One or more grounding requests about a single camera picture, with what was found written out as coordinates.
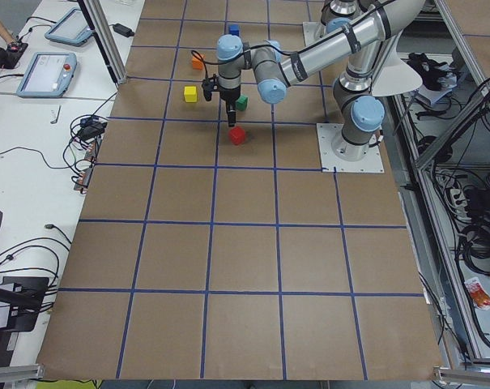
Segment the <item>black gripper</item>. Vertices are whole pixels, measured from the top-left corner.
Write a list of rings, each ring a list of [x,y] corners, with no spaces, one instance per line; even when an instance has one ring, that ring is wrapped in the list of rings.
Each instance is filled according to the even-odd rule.
[[[228,127],[236,125],[236,101],[240,97],[240,87],[224,88],[220,87],[220,98],[225,101],[225,110],[228,119]]]

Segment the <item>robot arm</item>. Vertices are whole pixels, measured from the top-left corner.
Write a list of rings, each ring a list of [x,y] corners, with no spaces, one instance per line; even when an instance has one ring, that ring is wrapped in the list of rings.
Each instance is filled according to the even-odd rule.
[[[353,20],[358,14],[359,6],[356,0],[325,0],[321,9],[320,26],[314,37],[316,39],[324,37]]]
[[[405,0],[327,1],[321,18],[326,33],[290,52],[281,50],[277,41],[250,44],[239,36],[222,35],[216,46],[218,71],[206,75],[203,95],[211,100],[219,93],[228,124],[235,126],[242,71],[251,70],[262,100],[276,105],[289,87],[344,60],[347,65],[333,86],[343,126],[332,140],[332,151],[342,160],[359,161],[373,147],[371,138],[385,117],[384,105],[373,95],[374,78],[386,64],[390,46],[423,6],[422,1]]]

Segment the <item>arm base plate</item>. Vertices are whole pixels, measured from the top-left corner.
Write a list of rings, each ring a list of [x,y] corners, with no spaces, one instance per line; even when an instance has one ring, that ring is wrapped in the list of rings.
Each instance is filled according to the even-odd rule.
[[[321,22],[303,22],[305,47],[313,45],[326,35],[326,25]]]
[[[317,141],[321,170],[326,173],[384,173],[377,138],[372,133],[365,145],[345,141],[341,123],[318,123]]]

